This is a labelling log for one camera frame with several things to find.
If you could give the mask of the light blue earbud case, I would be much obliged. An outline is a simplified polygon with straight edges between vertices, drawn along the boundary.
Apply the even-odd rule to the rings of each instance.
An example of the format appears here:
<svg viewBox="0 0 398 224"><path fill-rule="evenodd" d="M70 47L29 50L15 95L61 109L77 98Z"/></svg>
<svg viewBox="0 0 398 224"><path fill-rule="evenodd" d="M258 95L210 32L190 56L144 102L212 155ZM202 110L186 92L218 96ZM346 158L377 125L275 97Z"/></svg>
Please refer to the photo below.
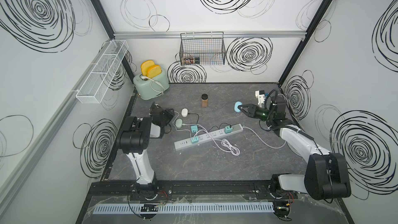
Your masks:
<svg viewBox="0 0 398 224"><path fill-rule="evenodd" d="M242 102L240 102L240 101L238 101L238 102L236 102L235 104L234 104L234 110L235 110L235 112L237 112L237 113L240 113L241 112L241 110L240 110L240 106L242 105Z"/></svg>

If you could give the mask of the white power strip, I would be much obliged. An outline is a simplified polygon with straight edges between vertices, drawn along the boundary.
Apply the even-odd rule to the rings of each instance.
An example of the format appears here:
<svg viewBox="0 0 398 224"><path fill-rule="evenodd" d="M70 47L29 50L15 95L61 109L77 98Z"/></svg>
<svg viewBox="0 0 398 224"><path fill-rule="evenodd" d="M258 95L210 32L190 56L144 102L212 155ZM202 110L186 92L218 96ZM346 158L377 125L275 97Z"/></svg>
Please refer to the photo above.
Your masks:
<svg viewBox="0 0 398 224"><path fill-rule="evenodd" d="M193 135L191 138L175 142L175 150L180 151L194 146L202 145L207 142L223 140L228 136L243 132L243 126L241 124L232 125L232 128L232 133L228 134L225 134L224 128L209 133L201 130L198 135Z"/></svg>

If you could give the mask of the brown spice bottle black lid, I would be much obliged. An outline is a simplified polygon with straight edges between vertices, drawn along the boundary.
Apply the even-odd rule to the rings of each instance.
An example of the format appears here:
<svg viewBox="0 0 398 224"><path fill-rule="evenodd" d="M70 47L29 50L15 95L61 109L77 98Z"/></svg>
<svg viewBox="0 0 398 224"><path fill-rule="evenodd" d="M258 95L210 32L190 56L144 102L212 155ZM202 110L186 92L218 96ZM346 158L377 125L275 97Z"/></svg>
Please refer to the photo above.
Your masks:
<svg viewBox="0 0 398 224"><path fill-rule="evenodd" d="M202 108L207 108L208 107L208 95L202 94L201 100L202 100Z"/></svg>

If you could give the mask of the rear yellow toast slice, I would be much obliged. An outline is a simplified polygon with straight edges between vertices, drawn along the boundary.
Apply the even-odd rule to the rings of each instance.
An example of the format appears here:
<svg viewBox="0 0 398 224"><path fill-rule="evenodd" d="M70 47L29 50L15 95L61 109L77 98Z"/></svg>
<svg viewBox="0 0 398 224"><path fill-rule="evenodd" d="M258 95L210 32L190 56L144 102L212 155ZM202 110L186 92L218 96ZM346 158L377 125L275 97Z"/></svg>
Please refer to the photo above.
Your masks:
<svg viewBox="0 0 398 224"><path fill-rule="evenodd" d="M147 76L148 70L154 66L155 63L152 60L147 60L142 63L141 65L141 72L143 76Z"/></svg>

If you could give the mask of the mint green toaster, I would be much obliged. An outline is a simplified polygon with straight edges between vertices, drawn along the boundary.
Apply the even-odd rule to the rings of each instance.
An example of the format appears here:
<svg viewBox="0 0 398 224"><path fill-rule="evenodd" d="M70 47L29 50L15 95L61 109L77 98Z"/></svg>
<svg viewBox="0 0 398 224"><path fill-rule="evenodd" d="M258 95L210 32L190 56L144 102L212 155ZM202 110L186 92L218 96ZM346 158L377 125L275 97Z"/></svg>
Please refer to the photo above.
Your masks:
<svg viewBox="0 0 398 224"><path fill-rule="evenodd" d="M165 71L162 71L154 78L147 79L143 75L137 75L133 78L135 88L143 100L151 100L161 96L169 89L169 80Z"/></svg>

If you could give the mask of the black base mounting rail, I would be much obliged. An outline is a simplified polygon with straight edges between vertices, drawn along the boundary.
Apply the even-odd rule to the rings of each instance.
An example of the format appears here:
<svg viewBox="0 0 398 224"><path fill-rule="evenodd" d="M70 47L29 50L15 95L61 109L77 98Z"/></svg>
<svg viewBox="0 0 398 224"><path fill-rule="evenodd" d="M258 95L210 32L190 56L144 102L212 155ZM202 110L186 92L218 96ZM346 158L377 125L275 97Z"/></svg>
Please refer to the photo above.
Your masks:
<svg viewBox="0 0 398 224"><path fill-rule="evenodd" d="M256 200L297 200L299 193L276 188L275 180L108 180L91 184L87 197L132 197L133 200L173 200L183 196L247 195Z"/></svg>

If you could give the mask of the teal charger with black cable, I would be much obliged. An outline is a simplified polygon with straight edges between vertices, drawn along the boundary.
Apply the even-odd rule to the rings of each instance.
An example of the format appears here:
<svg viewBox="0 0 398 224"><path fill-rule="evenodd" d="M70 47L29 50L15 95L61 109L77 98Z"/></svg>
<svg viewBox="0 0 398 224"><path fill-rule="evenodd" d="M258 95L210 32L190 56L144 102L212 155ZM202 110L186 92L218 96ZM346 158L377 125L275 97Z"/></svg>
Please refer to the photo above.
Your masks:
<svg viewBox="0 0 398 224"><path fill-rule="evenodd" d="M232 133L233 128L232 128L231 125L227 125L227 126L224 128L224 131L225 131L225 134Z"/></svg>

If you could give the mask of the front yellow toast slice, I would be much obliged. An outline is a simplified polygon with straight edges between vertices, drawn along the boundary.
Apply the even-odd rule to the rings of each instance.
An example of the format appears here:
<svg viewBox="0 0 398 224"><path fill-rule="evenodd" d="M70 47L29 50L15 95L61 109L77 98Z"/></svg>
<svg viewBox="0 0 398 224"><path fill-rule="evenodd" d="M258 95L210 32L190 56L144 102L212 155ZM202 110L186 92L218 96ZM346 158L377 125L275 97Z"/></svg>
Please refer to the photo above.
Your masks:
<svg viewBox="0 0 398 224"><path fill-rule="evenodd" d="M147 69L147 77L154 78L162 73L162 68L159 65L153 65Z"/></svg>

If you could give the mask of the yellow toast slice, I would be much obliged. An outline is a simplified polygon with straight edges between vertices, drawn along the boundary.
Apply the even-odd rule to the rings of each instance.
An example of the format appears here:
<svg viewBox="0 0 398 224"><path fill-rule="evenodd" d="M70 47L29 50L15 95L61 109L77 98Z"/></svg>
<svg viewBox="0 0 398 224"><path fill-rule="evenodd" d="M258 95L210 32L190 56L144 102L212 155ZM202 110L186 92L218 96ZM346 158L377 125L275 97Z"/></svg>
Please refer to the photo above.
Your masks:
<svg viewBox="0 0 398 224"><path fill-rule="evenodd" d="M147 69L147 77L154 78L162 73L162 68L159 65L153 65Z"/></svg>
<svg viewBox="0 0 398 224"><path fill-rule="evenodd" d="M155 63L152 60L147 60L142 63L141 65L141 72L143 76L147 76L148 70L154 66Z"/></svg>

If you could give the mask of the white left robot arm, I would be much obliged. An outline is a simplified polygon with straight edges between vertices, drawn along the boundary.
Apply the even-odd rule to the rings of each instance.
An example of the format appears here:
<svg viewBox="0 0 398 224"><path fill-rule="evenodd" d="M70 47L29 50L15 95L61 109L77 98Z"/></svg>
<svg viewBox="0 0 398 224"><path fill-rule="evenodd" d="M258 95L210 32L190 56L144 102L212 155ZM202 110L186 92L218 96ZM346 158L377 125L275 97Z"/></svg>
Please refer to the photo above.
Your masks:
<svg viewBox="0 0 398 224"><path fill-rule="evenodd" d="M172 108L163 109L152 103L149 116L127 116L117 134L116 146L129 158L136 180L133 184L138 197L153 200L157 197L158 180L151 167L147 148L151 139L161 139L165 127L175 116Z"/></svg>

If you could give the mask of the pale green round earbud case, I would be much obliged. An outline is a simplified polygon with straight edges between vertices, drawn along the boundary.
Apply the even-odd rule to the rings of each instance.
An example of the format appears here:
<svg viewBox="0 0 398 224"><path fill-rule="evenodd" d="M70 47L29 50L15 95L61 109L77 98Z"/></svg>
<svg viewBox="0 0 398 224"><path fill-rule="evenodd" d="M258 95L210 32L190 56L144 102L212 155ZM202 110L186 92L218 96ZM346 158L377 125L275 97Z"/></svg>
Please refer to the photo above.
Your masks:
<svg viewBox="0 0 398 224"><path fill-rule="evenodd" d="M176 119L176 121L175 121L176 129L180 129L182 127L182 124L183 124L182 119L180 119L180 118Z"/></svg>

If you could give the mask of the white round earbud case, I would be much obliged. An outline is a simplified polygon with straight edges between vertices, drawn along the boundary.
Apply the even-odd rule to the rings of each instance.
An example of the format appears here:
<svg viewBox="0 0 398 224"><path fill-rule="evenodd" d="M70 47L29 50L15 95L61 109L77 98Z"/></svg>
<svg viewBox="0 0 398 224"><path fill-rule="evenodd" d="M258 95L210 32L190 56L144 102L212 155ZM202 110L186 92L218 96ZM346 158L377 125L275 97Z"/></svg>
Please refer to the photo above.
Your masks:
<svg viewBox="0 0 398 224"><path fill-rule="evenodd" d="M181 110L181 116L182 116L183 118L185 118L185 117L188 116L188 109L187 109L187 108L183 108L183 109Z"/></svg>

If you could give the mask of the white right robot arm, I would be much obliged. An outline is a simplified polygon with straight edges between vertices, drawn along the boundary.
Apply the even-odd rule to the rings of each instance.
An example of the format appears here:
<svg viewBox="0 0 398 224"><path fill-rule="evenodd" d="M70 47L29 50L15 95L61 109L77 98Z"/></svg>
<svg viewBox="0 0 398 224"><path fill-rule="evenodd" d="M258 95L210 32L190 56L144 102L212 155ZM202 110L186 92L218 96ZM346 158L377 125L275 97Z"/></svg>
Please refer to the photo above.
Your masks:
<svg viewBox="0 0 398 224"><path fill-rule="evenodd" d="M315 200L348 198L351 196L346 159L321 147L286 117L286 104L278 96L265 97L269 105L237 104L235 108L249 118L266 123L268 130L283 139L306 163L304 175L274 174L272 190L308 194Z"/></svg>

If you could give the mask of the teal charger with white cable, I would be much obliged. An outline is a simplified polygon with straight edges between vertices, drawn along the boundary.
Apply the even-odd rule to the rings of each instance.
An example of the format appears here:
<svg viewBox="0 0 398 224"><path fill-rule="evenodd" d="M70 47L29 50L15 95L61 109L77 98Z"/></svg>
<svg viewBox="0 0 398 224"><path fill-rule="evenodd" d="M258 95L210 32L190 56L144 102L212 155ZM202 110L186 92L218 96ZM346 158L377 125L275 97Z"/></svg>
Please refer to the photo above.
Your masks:
<svg viewBox="0 0 398 224"><path fill-rule="evenodd" d="M199 131L198 126L197 125L191 125L190 126L191 132L192 133L197 133Z"/></svg>

